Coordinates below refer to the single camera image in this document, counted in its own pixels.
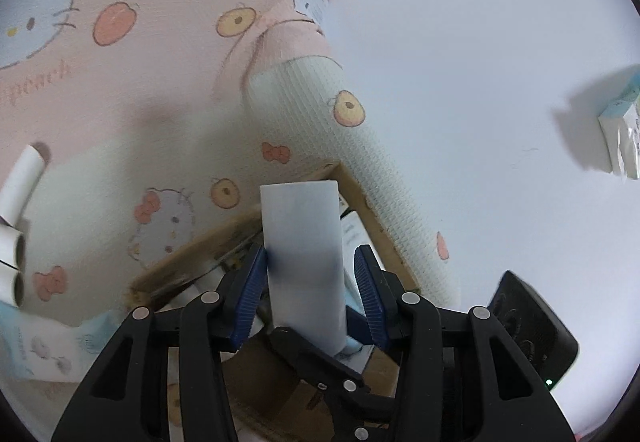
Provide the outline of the white paper tube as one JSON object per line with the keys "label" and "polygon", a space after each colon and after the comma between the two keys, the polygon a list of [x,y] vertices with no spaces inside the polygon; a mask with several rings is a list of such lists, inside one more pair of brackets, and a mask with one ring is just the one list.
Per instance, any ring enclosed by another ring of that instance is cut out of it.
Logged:
{"label": "white paper tube", "polygon": [[0,225],[0,261],[13,269],[21,269],[24,264],[25,238],[21,231]]}
{"label": "white paper tube", "polygon": [[19,269],[4,263],[0,265],[0,301],[20,307],[24,300],[24,279]]}
{"label": "white paper tube", "polygon": [[273,325],[327,355],[346,344],[343,240],[334,181],[262,185]]}
{"label": "white paper tube", "polygon": [[7,225],[17,225],[45,168],[40,152],[26,146],[1,187],[0,212]]}

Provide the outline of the translucent white plastic pouch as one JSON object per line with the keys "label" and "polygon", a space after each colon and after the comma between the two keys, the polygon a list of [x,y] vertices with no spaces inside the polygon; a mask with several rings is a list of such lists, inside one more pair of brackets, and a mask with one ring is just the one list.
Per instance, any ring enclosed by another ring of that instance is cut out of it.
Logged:
{"label": "translucent white plastic pouch", "polygon": [[2,303],[1,345],[14,377],[73,384],[84,379],[123,319],[111,310],[73,327]]}

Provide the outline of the brown cardboard box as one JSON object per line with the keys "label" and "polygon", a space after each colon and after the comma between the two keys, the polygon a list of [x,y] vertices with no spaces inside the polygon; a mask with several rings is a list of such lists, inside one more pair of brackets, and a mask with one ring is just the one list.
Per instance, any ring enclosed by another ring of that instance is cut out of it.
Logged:
{"label": "brown cardboard box", "polygon": [[[359,182],[340,162],[327,163],[305,176],[307,181],[334,180],[352,213],[360,218],[372,240],[380,264],[395,273],[409,290],[419,288],[416,277],[378,221]],[[186,285],[213,272],[215,265],[260,240],[262,217],[258,206],[199,235],[137,276],[130,284],[127,304],[157,310]],[[334,435],[328,395],[318,388],[319,370],[338,370],[342,361],[323,362],[308,352],[303,341],[265,330],[245,342],[231,361],[224,363],[224,380],[232,413],[270,441],[327,441]]]}

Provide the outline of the white tissue pack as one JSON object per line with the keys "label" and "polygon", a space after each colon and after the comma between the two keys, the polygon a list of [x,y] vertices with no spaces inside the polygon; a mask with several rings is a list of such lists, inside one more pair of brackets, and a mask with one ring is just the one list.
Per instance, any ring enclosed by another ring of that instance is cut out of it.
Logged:
{"label": "white tissue pack", "polygon": [[598,116],[613,173],[633,180],[639,178],[639,93],[636,71],[620,96]]}

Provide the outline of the pink Hello Kitty blanket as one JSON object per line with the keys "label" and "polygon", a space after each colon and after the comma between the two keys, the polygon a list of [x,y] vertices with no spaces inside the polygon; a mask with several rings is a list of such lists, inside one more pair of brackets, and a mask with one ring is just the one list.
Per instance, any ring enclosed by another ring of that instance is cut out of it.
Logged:
{"label": "pink Hello Kitty blanket", "polygon": [[[419,289],[459,288],[324,35],[334,0],[1,0],[1,171],[49,161],[18,224],[27,314],[120,311],[154,262],[326,159],[356,177]],[[1,389],[50,438],[75,382]]]}

